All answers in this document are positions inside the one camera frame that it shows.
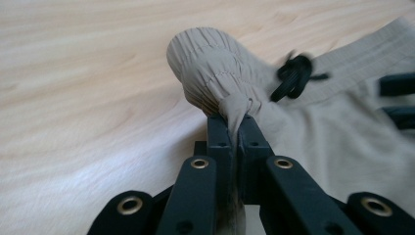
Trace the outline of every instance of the gathered fabric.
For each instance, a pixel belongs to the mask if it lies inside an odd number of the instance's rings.
[[[279,68],[220,30],[180,32],[167,60],[186,99],[207,116],[224,116],[234,142],[248,114],[274,153],[297,160],[328,195],[345,202],[352,193],[372,192],[415,216],[414,137],[381,110],[414,105],[415,97],[380,97],[378,82],[415,71],[415,29],[405,20],[313,59],[315,73],[330,78],[277,103],[270,97],[283,82]]]

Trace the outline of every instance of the wooden surface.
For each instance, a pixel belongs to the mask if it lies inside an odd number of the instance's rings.
[[[217,27],[277,63],[401,16],[415,24],[414,1],[1,1],[0,234],[85,234],[113,196],[174,182],[206,138],[165,58],[181,30]]]

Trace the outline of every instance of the black plastic part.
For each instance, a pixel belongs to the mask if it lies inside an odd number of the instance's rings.
[[[139,198],[143,204],[139,211],[133,214],[118,212],[118,204],[126,198]],[[137,235],[146,234],[146,224],[153,209],[153,199],[143,192],[128,191],[112,198],[98,214],[89,229],[88,235]]]
[[[156,233],[157,227],[159,226],[161,216],[164,212],[165,205],[167,204],[168,197],[170,196],[172,189],[173,186],[170,186],[153,198],[152,213],[150,214],[150,219],[147,222],[147,226],[143,234],[150,235]]]
[[[415,72],[387,75],[379,79],[381,96],[400,96],[415,93]]]
[[[268,158],[263,177],[266,184],[262,186],[261,206],[276,212],[276,217],[284,216],[288,234],[361,234],[295,160],[282,156]],[[273,224],[265,229],[269,234],[281,231]]]
[[[382,110],[391,118],[398,129],[415,128],[415,107],[387,107]]]
[[[259,172],[273,156],[253,117],[246,115],[238,131],[238,190],[245,205],[259,205]]]
[[[389,216],[387,216],[388,208],[391,212]],[[372,193],[352,194],[348,197],[346,211],[365,234],[415,234],[415,219],[396,204],[379,195]]]
[[[230,203],[235,182],[235,158],[226,121],[220,115],[207,118],[207,156],[217,163],[217,204],[225,209]]]
[[[201,167],[203,161],[208,162],[208,165]],[[214,234],[215,187],[214,159],[195,156],[186,160],[177,176],[156,234]]]
[[[195,141],[193,156],[206,156],[208,154],[207,141]]]

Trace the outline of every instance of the crumpled cloth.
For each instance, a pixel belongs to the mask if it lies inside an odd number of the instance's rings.
[[[274,153],[297,160],[328,195],[345,202],[352,193],[372,192],[415,216],[415,138],[379,110],[414,105],[415,98],[379,97],[377,81],[415,71],[415,29],[405,20],[313,59],[315,73],[331,77],[278,103],[270,101],[281,83],[278,67],[220,30],[180,32],[167,60],[186,99],[207,116],[223,115],[234,141],[248,114]]]

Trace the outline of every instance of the wood grain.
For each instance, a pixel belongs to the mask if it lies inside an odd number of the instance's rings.
[[[268,63],[317,56],[398,17],[409,0],[0,2],[0,233],[85,234],[107,201],[171,185],[206,119],[165,58],[193,26]]]

